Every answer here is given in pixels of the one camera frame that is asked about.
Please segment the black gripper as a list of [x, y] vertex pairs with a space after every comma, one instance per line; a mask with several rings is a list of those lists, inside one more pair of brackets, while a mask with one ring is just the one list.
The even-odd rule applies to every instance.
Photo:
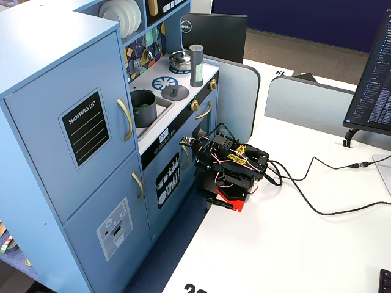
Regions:
[[211, 149], [216, 147], [216, 143], [205, 146], [201, 145], [200, 150], [198, 151], [197, 159], [194, 162], [197, 173], [203, 172], [204, 168], [206, 174], [213, 173], [213, 165], [216, 160], [212, 156]]

